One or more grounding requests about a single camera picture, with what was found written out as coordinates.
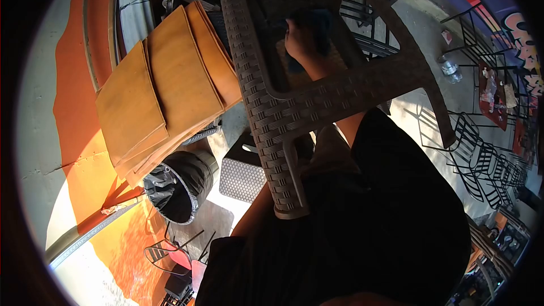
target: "trash bin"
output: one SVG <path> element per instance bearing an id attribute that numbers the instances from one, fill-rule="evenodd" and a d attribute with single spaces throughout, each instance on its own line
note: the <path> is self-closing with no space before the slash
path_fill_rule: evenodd
<path id="1" fill-rule="evenodd" d="M 144 178 L 150 202 L 165 219 L 191 223 L 219 177 L 219 166 L 204 150 L 168 155 Z"/>

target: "blue cloth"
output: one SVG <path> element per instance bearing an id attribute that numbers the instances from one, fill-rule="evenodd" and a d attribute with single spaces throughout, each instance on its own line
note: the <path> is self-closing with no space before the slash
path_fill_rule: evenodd
<path id="1" fill-rule="evenodd" d="M 298 10 L 293 12 L 289 18 L 293 19 L 299 26 L 308 27 L 312 31 L 314 44 L 316 45 L 316 51 L 326 56 L 331 51 L 330 44 L 330 31 L 332 28 L 332 14 L 329 10 Z M 278 25 L 287 30 L 287 22 L 282 19 L 278 22 Z M 290 73 L 300 73 L 304 71 L 304 68 L 298 61 L 291 57 L 287 51 L 285 51 L 285 57 L 287 58 L 287 70 Z"/>

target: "wooden board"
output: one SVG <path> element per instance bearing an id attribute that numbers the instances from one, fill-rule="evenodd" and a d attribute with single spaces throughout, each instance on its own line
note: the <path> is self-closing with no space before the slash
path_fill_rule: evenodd
<path id="1" fill-rule="evenodd" d="M 112 72 L 95 103 L 114 166 L 150 135 L 155 140 L 168 137 L 141 42 Z"/>
<path id="2" fill-rule="evenodd" d="M 234 65 L 215 33 L 202 4 L 194 1 L 186 7 L 189 25 L 204 66 L 217 90 L 225 110 L 241 101 L 240 85 Z"/>
<path id="3" fill-rule="evenodd" d="M 160 163 L 172 145 L 193 136 L 225 111 L 182 6 L 153 30 L 146 42 L 153 83 L 169 136 L 115 166 L 119 177 L 127 178 L 131 185 Z"/>

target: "metal rod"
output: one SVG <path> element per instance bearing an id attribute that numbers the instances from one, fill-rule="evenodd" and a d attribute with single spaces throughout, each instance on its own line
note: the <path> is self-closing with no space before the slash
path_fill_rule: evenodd
<path id="1" fill-rule="evenodd" d="M 387 25 L 385 26 L 385 44 L 389 45 L 389 35 L 391 32 L 389 31 L 389 27 Z"/>
<path id="2" fill-rule="evenodd" d="M 359 6 L 365 7 L 367 9 L 369 9 L 369 10 L 374 11 L 371 6 L 365 5 L 363 3 L 359 3 L 359 2 L 357 2 L 355 0 L 343 0 L 343 1 L 345 1 L 346 3 L 352 3 L 352 4 L 355 4 L 355 5 L 359 5 Z"/>
<path id="3" fill-rule="evenodd" d="M 368 17 L 372 17 L 372 14 L 371 13 L 367 13 L 363 10 L 359 10 L 357 8 L 354 8 L 354 7 L 351 7 L 351 6 L 348 6 L 348 5 L 340 5 L 340 9 L 344 9 L 344 10 L 350 10 L 352 12 L 357 12 L 357 13 L 361 13 L 365 16 L 368 16 Z"/>
<path id="4" fill-rule="evenodd" d="M 208 253 L 206 251 L 206 249 L 208 249 L 208 246 L 209 246 L 210 242 L 212 241 L 213 237 L 215 236 L 215 233 L 216 233 L 216 231 L 213 232 L 212 237 L 209 238 L 208 243 L 206 244 L 206 247 L 204 247 L 204 249 L 202 250 L 202 254 L 199 257 L 199 261 L 202 260 L 202 258 L 204 257 L 204 255 L 206 255 L 206 253 Z"/>
<path id="5" fill-rule="evenodd" d="M 367 21 L 367 20 L 363 20 L 363 18 L 356 17 L 356 16 L 352 16 L 352 15 L 347 14 L 347 13 L 344 13 L 344 12 L 340 12 L 340 16 L 346 17 L 346 18 L 355 19 L 355 20 L 357 20 L 358 22 L 361 22 L 361 23 L 367 23 L 367 24 L 370 24 L 370 23 L 371 23 L 371 22 L 369 22 L 369 21 Z"/>
<path id="6" fill-rule="evenodd" d="M 446 18 L 446 19 L 444 19 L 444 20 L 441 20 L 441 21 L 440 21 L 440 24 L 444 24 L 445 22 L 448 22 L 448 21 L 450 21 L 450 20 L 452 20 L 452 19 L 455 19 L 455 18 L 457 18 L 457 17 L 464 16 L 465 14 L 467 14 L 468 12 L 470 12 L 471 10 L 473 10 L 475 7 L 478 7 L 479 5 L 481 5 L 481 3 L 477 3 L 476 5 L 472 6 L 471 8 L 469 8 L 469 9 L 466 10 L 466 11 L 463 11 L 463 12 L 461 12 L 461 13 L 459 13 L 459 14 L 456 14 L 456 15 L 454 15 L 454 16 L 452 16 L 452 17 L 448 17 L 448 18 Z"/>

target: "red chair seat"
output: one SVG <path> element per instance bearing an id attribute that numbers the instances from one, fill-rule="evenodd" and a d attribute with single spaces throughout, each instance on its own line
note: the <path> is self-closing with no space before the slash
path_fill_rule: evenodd
<path id="1" fill-rule="evenodd" d="M 175 252 L 169 252 L 168 256 L 172 258 L 172 260 L 185 267 L 186 269 L 191 269 L 191 258 L 189 255 L 185 252 L 183 249 L 177 249 L 177 247 L 172 246 L 168 241 L 164 241 L 162 243 L 162 248 L 168 249 L 168 250 L 175 250 Z"/>

